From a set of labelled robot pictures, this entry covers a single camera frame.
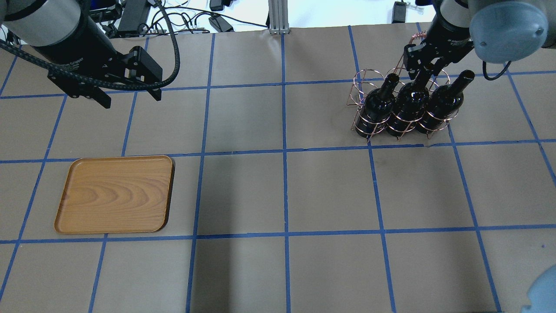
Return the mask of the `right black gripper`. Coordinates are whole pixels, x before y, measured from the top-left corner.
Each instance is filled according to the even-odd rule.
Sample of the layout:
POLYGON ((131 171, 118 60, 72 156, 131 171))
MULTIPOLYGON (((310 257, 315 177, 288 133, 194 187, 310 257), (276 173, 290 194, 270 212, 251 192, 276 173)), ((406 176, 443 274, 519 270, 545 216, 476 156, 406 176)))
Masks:
POLYGON ((404 46, 405 70, 415 79, 424 66, 433 64, 433 75, 437 77, 445 67, 461 61, 473 48, 469 28, 454 26, 436 16, 420 44, 404 46))

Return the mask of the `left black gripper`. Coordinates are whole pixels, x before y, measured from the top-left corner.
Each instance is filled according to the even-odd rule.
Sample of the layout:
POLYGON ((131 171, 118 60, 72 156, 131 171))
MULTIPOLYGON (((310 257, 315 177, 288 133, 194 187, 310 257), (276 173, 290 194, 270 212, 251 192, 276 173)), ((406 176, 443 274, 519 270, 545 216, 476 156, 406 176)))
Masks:
MULTIPOLYGON (((106 109, 112 99, 103 91, 106 85, 128 90, 130 85, 144 86, 161 83, 161 66, 139 46, 129 53, 117 51, 109 38, 93 20, 78 20, 70 34, 47 46, 47 60, 57 67, 48 70, 48 79, 69 97, 86 97, 106 109)), ((161 101, 160 88, 148 89, 155 101, 161 101)))

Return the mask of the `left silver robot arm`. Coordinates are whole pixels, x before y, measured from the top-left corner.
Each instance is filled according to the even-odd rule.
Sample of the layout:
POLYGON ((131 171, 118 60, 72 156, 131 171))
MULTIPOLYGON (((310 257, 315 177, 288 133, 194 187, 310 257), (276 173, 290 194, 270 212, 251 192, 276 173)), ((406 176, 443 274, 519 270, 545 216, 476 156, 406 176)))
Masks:
POLYGON ((162 81, 144 48, 117 51, 75 0, 3 0, 1 24, 61 70, 123 86, 162 81))

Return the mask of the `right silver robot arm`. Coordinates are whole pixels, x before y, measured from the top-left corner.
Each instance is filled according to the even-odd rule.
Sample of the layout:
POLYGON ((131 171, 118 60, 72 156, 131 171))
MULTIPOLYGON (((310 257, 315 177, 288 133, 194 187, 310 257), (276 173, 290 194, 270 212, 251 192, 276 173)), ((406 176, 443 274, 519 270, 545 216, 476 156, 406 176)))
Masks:
POLYGON ((437 75, 471 51, 485 63, 524 59, 540 48, 555 48, 553 0, 417 0, 435 16, 420 44, 404 47, 411 79, 432 63, 437 75))

